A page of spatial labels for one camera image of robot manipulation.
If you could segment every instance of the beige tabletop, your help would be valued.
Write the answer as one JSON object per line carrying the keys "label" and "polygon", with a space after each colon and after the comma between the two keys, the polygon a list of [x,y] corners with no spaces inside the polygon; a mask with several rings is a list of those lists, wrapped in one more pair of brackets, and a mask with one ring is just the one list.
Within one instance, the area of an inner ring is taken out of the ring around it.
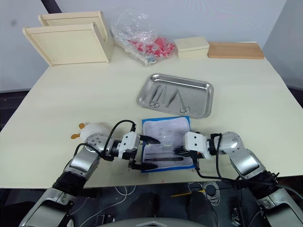
{"label": "beige tabletop", "polygon": [[[234,131],[268,171],[300,175],[303,110],[266,60],[178,59],[145,67],[115,49],[112,62],[49,67],[0,133],[0,187],[48,188],[60,176],[81,140],[81,122],[169,117],[136,103],[144,82],[153,73],[203,80],[214,87],[212,113],[191,119],[193,131],[204,135]],[[118,128],[121,137],[129,125]],[[142,174],[128,161],[102,160],[86,187],[201,181],[192,170]],[[214,160],[200,160],[201,173],[216,175]],[[225,177],[236,177],[227,156],[220,156]]]}

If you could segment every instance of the white wall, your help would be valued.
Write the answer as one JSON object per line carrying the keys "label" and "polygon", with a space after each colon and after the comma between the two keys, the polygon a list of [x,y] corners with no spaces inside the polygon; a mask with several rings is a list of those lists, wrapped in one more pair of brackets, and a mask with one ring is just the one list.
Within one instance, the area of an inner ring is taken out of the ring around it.
{"label": "white wall", "polygon": [[264,54],[289,87],[303,90],[303,1],[287,0]]}
{"label": "white wall", "polygon": [[[62,12],[102,10],[110,25],[117,8],[150,16],[171,39],[203,35],[209,41],[257,41],[264,46],[286,0],[56,0]],[[0,92],[27,89],[47,67],[22,34],[39,26],[39,0],[0,0]]]}
{"label": "white wall", "polygon": [[47,68],[22,33],[45,13],[40,0],[0,0],[0,92],[31,88]]}
{"label": "white wall", "polygon": [[203,35],[209,41],[257,41],[264,46],[286,0],[56,0],[62,12],[101,10],[109,22],[117,8],[150,16],[169,38]]}

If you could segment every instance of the stainless steel tray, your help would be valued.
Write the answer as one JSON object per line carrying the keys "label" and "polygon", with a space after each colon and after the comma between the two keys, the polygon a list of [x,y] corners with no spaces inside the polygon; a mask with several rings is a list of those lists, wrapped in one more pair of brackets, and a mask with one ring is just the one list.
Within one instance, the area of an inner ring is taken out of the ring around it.
{"label": "stainless steel tray", "polygon": [[147,78],[137,103],[152,110],[202,119],[211,113],[213,96],[214,87],[208,82],[157,73]]}

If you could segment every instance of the white box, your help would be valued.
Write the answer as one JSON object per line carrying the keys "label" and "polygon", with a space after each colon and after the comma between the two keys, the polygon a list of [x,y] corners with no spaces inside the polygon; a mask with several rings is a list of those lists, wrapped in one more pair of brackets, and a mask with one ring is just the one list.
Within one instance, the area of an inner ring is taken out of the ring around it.
{"label": "white box", "polygon": [[203,58],[207,57],[209,43],[204,37],[176,39],[178,58]]}

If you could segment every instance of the black wire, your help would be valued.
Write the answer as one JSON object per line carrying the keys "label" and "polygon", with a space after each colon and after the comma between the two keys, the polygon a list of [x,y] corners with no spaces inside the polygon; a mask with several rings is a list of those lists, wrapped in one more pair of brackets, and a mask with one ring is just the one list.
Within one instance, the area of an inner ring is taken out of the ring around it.
{"label": "black wire", "polygon": [[76,147],[76,150],[75,150],[75,153],[74,153],[74,157],[76,156],[76,154],[78,153],[78,150],[81,146],[85,146],[85,147],[89,147],[90,149],[92,149],[93,151],[95,151],[100,157],[102,157],[102,154],[95,148],[93,147],[92,145],[90,144],[87,144],[87,143],[80,143],[77,145]]}
{"label": "black wire", "polygon": [[251,226],[251,224],[252,224],[252,222],[254,221],[254,219],[255,219],[255,218],[258,216],[258,214],[260,214],[261,212],[262,212],[262,211],[259,210],[259,211],[257,211],[257,212],[254,214],[254,216],[252,216],[252,218],[250,219],[250,221],[249,221],[247,227],[250,227],[250,226]]}
{"label": "black wire", "polygon": [[112,135],[113,135],[113,133],[114,133],[116,127],[117,127],[119,124],[123,123],[123,122],[130,122],[130,123],[132,123],[131,131],[135,131],[135,130],[136,130],[136,124],[135,124],[133,121],[131,121],[131,120],[122,120],[122,121],[119,121],[119,122],[112,128],[112,131],[110,131],[110,134],[109,134],[109,136],[108,136],[108,138],[107,138],[107,140],[106,140],[106,143],[105,143],[105,145],[104,145],[104,148],[103,148],[103,155],[105,155],[107,145],[108,145],[109,140],[110,140],[110,138],[112,137]]}
{"label": "black wire", "polygon": [[[197,165],[195,165],[195,168],[196,168],[196,172],[198,173],[198,175],[201,177],[201,178],[205,178],[205,179],[215,179],[215,180],[220,180],[220,177],[217,177],[217,176],[204,176],[200,173],[200,171],[198,170],[197,168]],[[233,180],[233,179],[229,179],[229,178],[225,178],[225,177],[222,177],[224,180],[227,180],[227,181],[231,181],[231,183],[238,183],[238,184],[241,184],[241,182],[244,182],[244,183],[247,183],[247,184],[263,184],[263,185],[268,185],[268,186],[272,186],[272,183],[270,182],[266,182],[266,181],[251,181],[251,180]],[[283,184],[277,184],[276,187],[278,188],[285,188],[286,190],[289,190],[293,193],[295,193],[302,201],[303,201],[303,196],[300,195],[295,189],[287,186],[287,185],[283,185]]]}
{"label": "black wire", "polygon": [[240,204],[239,204],[239,207],[242,207],[242,200],[243,200],[242,189],[239,189],[239,191],[240,191]]}
{"label": "black wire", "polygon": [[285,188],[286,190],[289,190],[289,191],[295,193],[297,196],[299,196],[299,198],[300,198],[301,200],[303,200],[303,196],[302,196],[299,192],[297,192],[295,189],[293,189],[292,187],[289,187],[289,186],[283,185],[283,184],[278,184],[277,186],[278,186],[279,188]]}
{"label": "black wire", "polygon": [[69,161],[68,161],[68,163],[66,163],[66,165],[65,165],[64,169],[67,167],[67,165],[69,164],[69,162],[70,162],[70,161],[71,161],[71,160],[69,160]]}
{"label": "black wire", "polygon": [[219,189],[216,189],[216,190],[225,190],[225,189],[234,189],[234,188],[219,188]]}
{"label": "black wire", "polygon": [[219,170],[219,151],[220,151],[221,140],[222,140],[222,133],[219,133],[219,140],[218,140],[217,153],[216,153],[216,170],[217,170],[217,174],[218,174],[220,180],[227,183],[227,181],[221,176],[221,173]]}
{"label": "black wire", "polygon": [[219,227],[218,214],[217,214],[217,212],[214,210],[213,206],[212,206],[212,209],[213,209],[214,218],[215,218],[215,221],[216,221],[216,227]]}

